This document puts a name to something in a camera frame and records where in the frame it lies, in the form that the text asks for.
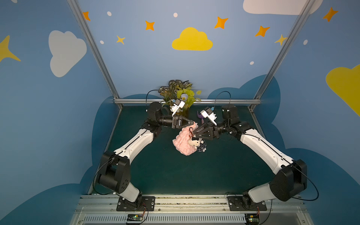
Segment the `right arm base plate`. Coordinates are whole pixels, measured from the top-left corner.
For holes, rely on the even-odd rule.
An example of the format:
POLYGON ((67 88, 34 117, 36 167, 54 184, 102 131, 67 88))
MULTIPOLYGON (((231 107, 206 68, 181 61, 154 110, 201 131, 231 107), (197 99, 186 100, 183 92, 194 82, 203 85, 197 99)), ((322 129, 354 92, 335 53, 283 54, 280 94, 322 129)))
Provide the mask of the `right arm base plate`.
POLYGON ((264 201, 255 203, 248 196, 227 196, 230 211, 267 211, 264 201))

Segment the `pink fluffy zipper bag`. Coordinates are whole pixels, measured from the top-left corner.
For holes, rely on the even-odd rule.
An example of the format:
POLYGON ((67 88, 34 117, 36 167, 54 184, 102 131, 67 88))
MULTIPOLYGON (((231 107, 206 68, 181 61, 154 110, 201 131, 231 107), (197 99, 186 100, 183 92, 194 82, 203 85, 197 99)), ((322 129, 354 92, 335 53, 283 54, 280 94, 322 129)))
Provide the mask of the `pink fluffy zipper bag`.
POLYGON ((198 125, 197 123, 195 123, 191 126, 182 128, 176 138, 172 140, 172 143, 175 146, 176 150, 179 151, 181 154, 189 156, 197 151, 194 146, 188 143, 188 140, 191 140, 191 131, 193 129, 196 129, 197 127, 198 125))

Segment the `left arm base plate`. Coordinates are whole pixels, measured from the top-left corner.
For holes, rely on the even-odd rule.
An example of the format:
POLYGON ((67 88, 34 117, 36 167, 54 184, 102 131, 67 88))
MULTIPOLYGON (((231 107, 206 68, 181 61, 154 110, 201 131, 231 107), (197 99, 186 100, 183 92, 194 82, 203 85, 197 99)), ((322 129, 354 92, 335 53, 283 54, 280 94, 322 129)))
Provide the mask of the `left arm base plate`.
POLYGON ((155 207, 154 196, 139 196, 134 202, 120 197, 117 203, 116 211, 117 212, 139 212, 147 209, 149 212, 154 211, 155 207))

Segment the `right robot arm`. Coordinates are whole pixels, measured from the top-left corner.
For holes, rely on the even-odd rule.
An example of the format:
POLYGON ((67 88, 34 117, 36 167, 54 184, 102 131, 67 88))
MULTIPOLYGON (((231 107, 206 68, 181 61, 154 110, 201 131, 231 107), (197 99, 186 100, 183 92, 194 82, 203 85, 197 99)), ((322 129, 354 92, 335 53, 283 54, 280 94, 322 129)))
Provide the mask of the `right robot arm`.
POLYGON ((307 188, 307 165, 302 160, 294 160, 284 154, 248 122, 241 121, 235 105, 222 107, 222 123, 215 121, 217 117, 209 107, 202 110, 201 114, 209 121, 190 130, 192 139, 213 140, 229 133, 256 153, 275 175, 272 181, 243 192, 241 201, 245 208, 250 209, 265 200, 286 202, 307 188))

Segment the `white plush cat keychain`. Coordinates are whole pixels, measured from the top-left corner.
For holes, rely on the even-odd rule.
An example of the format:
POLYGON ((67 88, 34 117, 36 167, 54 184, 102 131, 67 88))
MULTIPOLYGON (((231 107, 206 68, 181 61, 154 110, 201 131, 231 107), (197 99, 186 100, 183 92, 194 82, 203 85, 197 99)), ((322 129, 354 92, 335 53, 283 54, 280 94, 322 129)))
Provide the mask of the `white plush cat keychain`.
POLYGON ((188 140, 188 144, 194 147, 198 152, 206 151, 206 142, 202 138, 191 138, 188 140))

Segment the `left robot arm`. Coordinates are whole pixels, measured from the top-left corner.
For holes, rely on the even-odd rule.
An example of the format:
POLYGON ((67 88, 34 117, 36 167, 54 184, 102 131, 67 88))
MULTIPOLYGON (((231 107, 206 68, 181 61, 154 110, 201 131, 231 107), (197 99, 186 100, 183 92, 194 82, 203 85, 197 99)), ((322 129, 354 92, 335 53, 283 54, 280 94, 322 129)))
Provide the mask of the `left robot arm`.
POLYGON ((135 157, 155 138, 162 127, 188 128, 194 122, 182 115, 162 112, 159 102, 150 104, 147 113, 148 119, 140 127, 138 133, 119 149, 105 152, 96 171, 93 185, 99 185, 115 192, 120 196, 120 203, 128 209, 138 209, 143 205, 142 193, 131 182, 131 163, 135 157))

